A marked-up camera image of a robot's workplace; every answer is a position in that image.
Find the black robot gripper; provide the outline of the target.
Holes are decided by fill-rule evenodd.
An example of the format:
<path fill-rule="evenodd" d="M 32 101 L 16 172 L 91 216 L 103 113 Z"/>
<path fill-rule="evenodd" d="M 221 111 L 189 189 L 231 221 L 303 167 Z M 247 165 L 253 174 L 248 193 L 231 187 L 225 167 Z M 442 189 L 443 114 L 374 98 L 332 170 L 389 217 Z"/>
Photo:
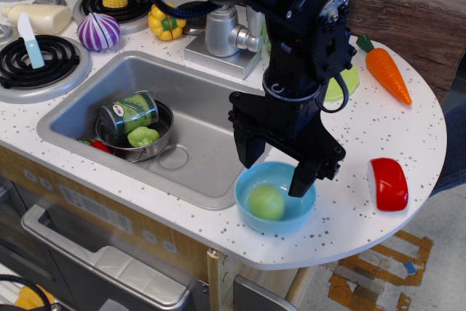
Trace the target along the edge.
<path fill-rule="evenodd" d="M 264 85 L 264 96 L 234 91 L 229 95 L 229 121 L 239 160 L 250 168 L 269 144 L 299 163 L 293 172 L 288 195 L 303 197 L 316 179 L 333 179 L 346 152 L 323 126 L 320 114 L 341 111 L 324 107 L 330 80 L 313 83 L 302 98 L 279 84 Z"/>

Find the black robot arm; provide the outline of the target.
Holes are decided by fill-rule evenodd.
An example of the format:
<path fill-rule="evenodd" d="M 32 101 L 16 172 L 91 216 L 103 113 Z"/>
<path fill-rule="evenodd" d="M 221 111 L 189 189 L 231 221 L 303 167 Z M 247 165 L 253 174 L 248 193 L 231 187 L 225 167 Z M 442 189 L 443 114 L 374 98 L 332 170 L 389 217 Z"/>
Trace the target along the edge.
<path fill-rule="evenodd" d="M 180 19 L 211 14 L 223 5 L 242 3 L 265 17 L 271 43 L 263 95 L 233 92 L 229 120 L 241 163 L 249 168 L 266 145 L 298 161 L 289 194 L 302 197 L 318 179 L 333 178 L 344 148 L 325 129 L 320 115 L 331 79 L 352 65 L 345 0 L 204 0 L 188 9 L 151 0 Z"/>

